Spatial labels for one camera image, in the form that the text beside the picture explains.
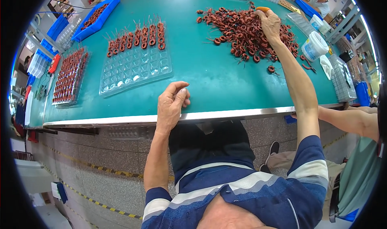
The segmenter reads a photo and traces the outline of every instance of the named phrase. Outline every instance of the khaki trousers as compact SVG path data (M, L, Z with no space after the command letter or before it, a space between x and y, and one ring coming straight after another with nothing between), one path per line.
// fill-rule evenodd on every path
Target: khaki trousers
M295 155L296 155L296 151L282 152L282 153L270 155L269 159L267 160L267 166L269 169L284 168L289 170L291 165L293 164ZM325 161L328 167L328 189L327 189L327 195L324 201L324 206L322 209L322 219L329 220L329 206L331 205L332 190L334 187L336 177L344 169L345 163L335 164L334 162L331 162L328 160L325 160Z

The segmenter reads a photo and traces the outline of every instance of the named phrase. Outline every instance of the green workbench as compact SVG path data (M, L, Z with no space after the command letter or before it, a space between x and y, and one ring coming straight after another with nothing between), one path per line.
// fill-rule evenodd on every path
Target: green workbench
M266 0L252 1L255 6L271 8L283 20L290 12ZM277 71L281 74L277 77L268 73L267 67L272 63L267 60L256 64L250 59L245 65L243 62L238 65L238 61L230 54L230 44L215 46L202 43L206 41L210 30L206 24L196 23L199 16L196 10L206 7L248 9L249 4L239 0L121 0L102 29L82 41L82 45L87 46L91 52L91 58L84 71L78 103L66 109L56 109L51 105L52 88L46 105L44 100L34 99L29 127L154 123L158 96L169 83L179 80L190 83L188 89L191 93L191 105L182 110L182 120L228 117L248 119L293 111L293 102L282 69ZM166 42L174 76L102 98L98 90L108 46L103 35L124 26L134 29L133 20L142 22L144 16L148 19L148 15L152 17L153 14L158 14L166 22ZM292 31L301 47L307 37L291 22L285 20L285 23L293 27ZM332 81L326 78L319 61L313 62L312 66L317 70L317 75L311 70L306 72L314 84L318 103L326 107L339 106ZM281 63L275 62L274 67L280 68Z

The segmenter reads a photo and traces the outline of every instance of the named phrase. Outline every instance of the fluorescent light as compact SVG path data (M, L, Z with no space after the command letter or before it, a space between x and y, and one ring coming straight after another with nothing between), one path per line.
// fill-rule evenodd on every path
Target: fluorescent light
M368 38L370 39L370 43L371 43L371 47L372 47L372 52L373 52L373 59L374 59L375 62L376 62L376 52L375 52L375 47L373 46L373 42L372 42L370 30L368 29L368 25L367 25L367 23L365 22L365 19L364 19L363 14L360 15L360 18L361 18L361 20L363 21L365 30L367 31Z

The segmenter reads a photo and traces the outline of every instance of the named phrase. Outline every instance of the man's left hand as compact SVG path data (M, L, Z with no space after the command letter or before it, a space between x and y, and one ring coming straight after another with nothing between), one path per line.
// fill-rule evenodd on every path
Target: man's left hand
M184 81L172 82L159 96L156 125L158 132L169 133L180 119L181 107L191 104L187 86L189 84Z

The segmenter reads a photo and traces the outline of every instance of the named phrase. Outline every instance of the black shoe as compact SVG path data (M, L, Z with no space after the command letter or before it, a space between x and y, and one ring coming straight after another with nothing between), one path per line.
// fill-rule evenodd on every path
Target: black shoe
M266 164L262 164L262 165L259 167L259 171L260 171L260 172L265 172L265 173L271 174L270 169L268 168L268 166L267 166Z
M268 158L270 157L270 155L272 154L278 154L279 152L279 142L278 141L274 141L271 146L270 146L270 150L268 152L268 157L265 161L265 164L267 164L267 161L268 161Z

